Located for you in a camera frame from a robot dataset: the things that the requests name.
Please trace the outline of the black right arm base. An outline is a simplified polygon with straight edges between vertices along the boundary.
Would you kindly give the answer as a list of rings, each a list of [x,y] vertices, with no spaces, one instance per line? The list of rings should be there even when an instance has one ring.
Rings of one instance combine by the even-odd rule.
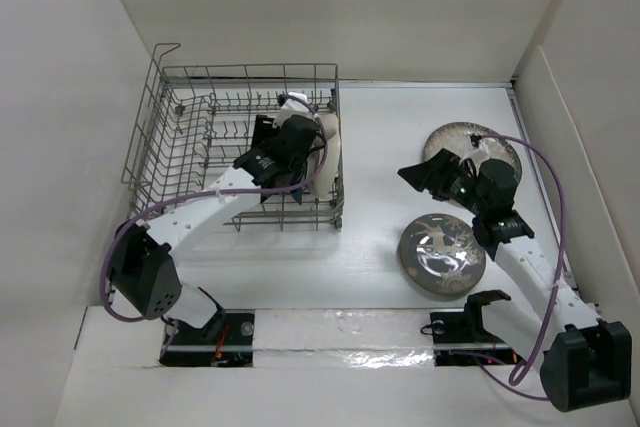
[[[467,297],[458,310],[430,313],[420,333],[432,339],[437,367],[516,365],[521,357],[483,324],[482,309],[511,297],[500,290],[482,291]]]

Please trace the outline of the grey plate with gold tree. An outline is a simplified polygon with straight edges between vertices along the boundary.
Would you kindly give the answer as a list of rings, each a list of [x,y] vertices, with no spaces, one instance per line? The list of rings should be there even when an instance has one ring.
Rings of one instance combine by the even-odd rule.
[[[398,244],[406,274],[426,292],[459,297],[471,291],[486,271],[486,253],[463,220],[443,213],[414,219]]]

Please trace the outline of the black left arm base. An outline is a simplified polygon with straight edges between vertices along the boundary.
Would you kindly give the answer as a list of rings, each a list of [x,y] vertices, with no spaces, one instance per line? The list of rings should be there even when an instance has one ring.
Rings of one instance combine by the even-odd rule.
[[[252,367],[255,314],[255,310],[227,310],[210,340],[182,324],[177,330],[166,325],[159,363],[184,368]]]

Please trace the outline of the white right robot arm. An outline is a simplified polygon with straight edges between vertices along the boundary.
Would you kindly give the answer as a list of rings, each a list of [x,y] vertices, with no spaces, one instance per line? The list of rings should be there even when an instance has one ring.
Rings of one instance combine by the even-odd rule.
[[[535,313],[527,316],[507,294],[494,291],[462,315],[467,336],[484,340],[492,334],[509,345],[525,362],[520,373],[536,370],[546,397],[561,412],[629,398],[630,332],[582,301],[561,267],[543,255],[534,231],[514,208],[518,182],[507,162],[490,158],[470,172],[457,155],[442,149],[398,174],[416,191],[472,213],[475,239]]]

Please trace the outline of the cream divided plate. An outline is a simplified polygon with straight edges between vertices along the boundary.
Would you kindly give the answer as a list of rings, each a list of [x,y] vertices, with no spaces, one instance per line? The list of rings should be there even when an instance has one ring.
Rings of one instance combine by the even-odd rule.
[[[335,114],[326,114],[320,117],[328,136],[328,156],[319,174],[306,185],[306,188],[315,198],[325,199],[332,189],[334,179],[338,173],[341,154],[341,135],[339,119]]]

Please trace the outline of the blue leaf-shaped dish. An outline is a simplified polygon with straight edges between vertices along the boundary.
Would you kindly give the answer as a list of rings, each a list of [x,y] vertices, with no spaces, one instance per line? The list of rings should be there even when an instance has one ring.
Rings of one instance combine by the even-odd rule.
[[[304,186],[301,183],[296,184],[289,189],[288,194],[298,205],[301,205],[304,195]]]

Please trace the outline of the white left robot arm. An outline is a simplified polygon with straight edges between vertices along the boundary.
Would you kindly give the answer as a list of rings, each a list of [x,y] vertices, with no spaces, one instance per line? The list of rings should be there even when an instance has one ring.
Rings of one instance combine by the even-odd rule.
[[[114,287],[137,311],[201,343],[222,334],[225,311],[208,292],[182,282],[177,265],[216,228],[271,196],[328,193],[340,153],[335,115],[259,116],[252,145],[199,192],[160,202],[116,231],[101,268],[101,300]]]

